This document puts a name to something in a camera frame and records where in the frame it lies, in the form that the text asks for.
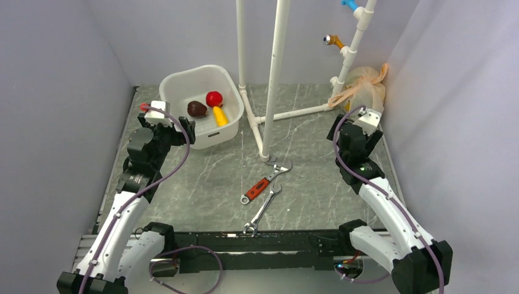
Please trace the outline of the translucent orange plastic bag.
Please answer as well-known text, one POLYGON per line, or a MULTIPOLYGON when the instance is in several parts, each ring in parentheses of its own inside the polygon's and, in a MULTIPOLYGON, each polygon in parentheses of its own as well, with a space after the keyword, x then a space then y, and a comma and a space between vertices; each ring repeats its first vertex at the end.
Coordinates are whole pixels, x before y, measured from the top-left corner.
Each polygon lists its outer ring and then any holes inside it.
POLYGON ((332 95, 327 106, 340 106, 349 112, 364 105, 379 113, 384 112, 386 88, 382 84, 389 71, 388 63, 384 63, 380 70, 372 67, 356 67, 346 74, 345 84, 338 94, 332 95))

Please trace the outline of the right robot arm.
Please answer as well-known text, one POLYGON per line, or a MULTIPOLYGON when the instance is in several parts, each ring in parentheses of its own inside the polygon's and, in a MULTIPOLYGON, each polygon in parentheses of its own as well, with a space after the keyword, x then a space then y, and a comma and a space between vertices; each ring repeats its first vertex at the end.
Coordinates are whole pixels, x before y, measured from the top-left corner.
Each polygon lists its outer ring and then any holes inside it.
POLYGON ((338 115, 327 135, 342 180, 376 213, 391 237, 387 240, 364 221, 353 220, 340 226, 337 246, 344 254, 359 251, 376 261, 399 293, 444 293, 453 250, 412 217, 382 169, 370 159, 382 134, 376 129, 369 135, 358 122, 338 115))

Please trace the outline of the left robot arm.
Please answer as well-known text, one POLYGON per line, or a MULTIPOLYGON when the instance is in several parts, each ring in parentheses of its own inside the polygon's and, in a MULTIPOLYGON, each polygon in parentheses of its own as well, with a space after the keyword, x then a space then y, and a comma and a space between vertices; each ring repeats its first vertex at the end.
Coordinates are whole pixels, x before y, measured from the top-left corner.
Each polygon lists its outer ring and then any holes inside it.
POLYGON ((127 249, 134 226, 147 210, 172 146, 194 144, 194 121, 150 113, 138 115, 140 128, 129 136, 122 174, 110 212, 82 261, 71 273, 61 273, 59 293, 128 293, 151 259, 170 256, 176 248, 174 229, 149 224, 137 244, 127 249))

